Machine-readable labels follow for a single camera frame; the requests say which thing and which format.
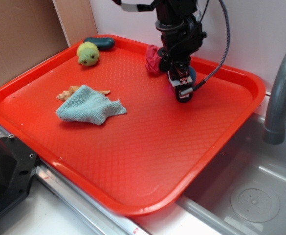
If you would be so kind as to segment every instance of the red cloth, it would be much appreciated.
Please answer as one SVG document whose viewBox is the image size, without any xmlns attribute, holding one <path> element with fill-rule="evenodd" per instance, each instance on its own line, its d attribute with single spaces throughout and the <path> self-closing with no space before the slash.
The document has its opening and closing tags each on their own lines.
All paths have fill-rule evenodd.
<svg viewBox="0 0 286 235">
<path fill-rule="evenodd" d="M 154 45 L 150 45 L 150 46 L 148 46 L 147 51 L 146 51 L 145 67 L 146 67 L 148 72 L 153 73 L 153 74 L 162 74 L 163 73 L 159 69 L 159 63 L 160 63 L 161 58 L 157 54 L 158 50 L 159 50 L 158 47 L 156 47 Z"/>
</svg>

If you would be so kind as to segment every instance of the light blue cloth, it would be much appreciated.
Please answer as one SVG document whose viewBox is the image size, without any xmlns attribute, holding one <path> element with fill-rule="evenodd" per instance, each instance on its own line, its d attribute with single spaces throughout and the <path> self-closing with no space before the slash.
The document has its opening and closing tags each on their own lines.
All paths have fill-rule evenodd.
<svg viewBox="0 0 286 235">
<path fill-rule="evenodd" d="M 110 101 L 105 95 L 82 85 L 57 109 L 57 116 L 63 121 L 83 121 L 103 124 L 108 117 L 126 114 L 120 101 Z"/>
</svg>

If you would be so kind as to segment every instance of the sink drain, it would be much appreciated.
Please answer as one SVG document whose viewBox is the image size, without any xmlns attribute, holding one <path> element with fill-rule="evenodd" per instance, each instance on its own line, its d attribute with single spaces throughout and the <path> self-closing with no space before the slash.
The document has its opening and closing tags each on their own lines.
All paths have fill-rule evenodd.
<svg viewBox="0 0 286 235">
<path fill-rule="evenodd" d="M 231 195 L 233 210 L 250 222 L 267 222 L 279 212 L 280 201 L 275 192 L 258 183 L 243 184 Z"/>
</svg>

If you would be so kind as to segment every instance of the gray faucet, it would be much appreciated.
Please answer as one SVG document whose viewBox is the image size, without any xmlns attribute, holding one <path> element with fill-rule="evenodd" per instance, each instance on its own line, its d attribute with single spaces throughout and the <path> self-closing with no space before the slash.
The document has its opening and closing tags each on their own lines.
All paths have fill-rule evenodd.
<svg viewBox="0 0 286 235">
<path fill-rule="evenodd" d="M 280 144 L 286 133 L 286 54 L 272 88 L 264 121 L 263 140 Z"/>
</svg>

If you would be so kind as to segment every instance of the stainless steel sink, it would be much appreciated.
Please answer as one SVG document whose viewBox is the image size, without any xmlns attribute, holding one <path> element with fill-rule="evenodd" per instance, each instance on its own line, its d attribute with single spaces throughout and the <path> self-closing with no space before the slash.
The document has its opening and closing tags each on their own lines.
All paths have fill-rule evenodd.
<svg viewBox="0 0 286 235">
<path fill-rule="evenodd" d="M 265 143 L 263 122 L 253 114 L 177 202 L 222 234 L 286 235 L 286 139 Z"/>
</svg>

